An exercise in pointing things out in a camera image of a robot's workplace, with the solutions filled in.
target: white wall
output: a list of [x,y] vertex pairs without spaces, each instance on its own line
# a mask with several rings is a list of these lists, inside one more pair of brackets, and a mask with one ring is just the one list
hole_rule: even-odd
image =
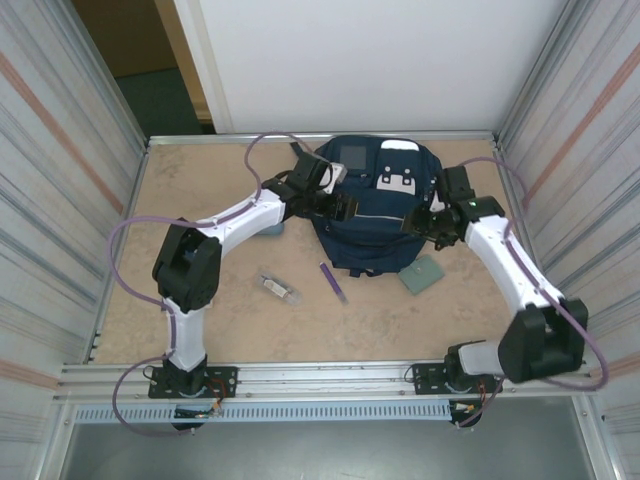
[[496,129],[565,0],[175,0],[220,133]]

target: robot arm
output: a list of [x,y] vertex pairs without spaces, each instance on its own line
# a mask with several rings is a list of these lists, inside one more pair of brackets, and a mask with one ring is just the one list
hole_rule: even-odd
[[[207,357],[204,314],[218,289],[222,258],[261,230],[294,215],[319,215],[337,221],[351,218],[357,207],[355,200],[333,193],[345,175],[343,165],[303,153],[291,172],[265,181],[259,195],[256,192],[197,222],[207,226],[169,228],[152,276],[175,316],[175,349],[163,369],[176,391],[190,396],[203,388]],[[245,209],[249,203],[253,206]]]
[[[452,347],[459,370],[466,375],[506,376],[519,383],[575,371],[582,364],[584,340],[560,318],[533,286],[507,250],[508,220],[493,197],[476,197],[464,167],[444,169],[431,205],[416,208],[403,230],[435,243],[436,250],[465,242],[485,264],[504,295],[513,321],[502,340]],[[536,268],[515,236],[508,240],[541,288],[586,328],[588,312],[580,300],[567,300]]]

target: teal pouch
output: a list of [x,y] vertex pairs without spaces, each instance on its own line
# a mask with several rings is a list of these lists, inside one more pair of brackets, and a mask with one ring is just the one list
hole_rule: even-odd
[[444,277],[444,271],[429,255],[425,255],[400,270],[398,276],[409,291],[417,295]]

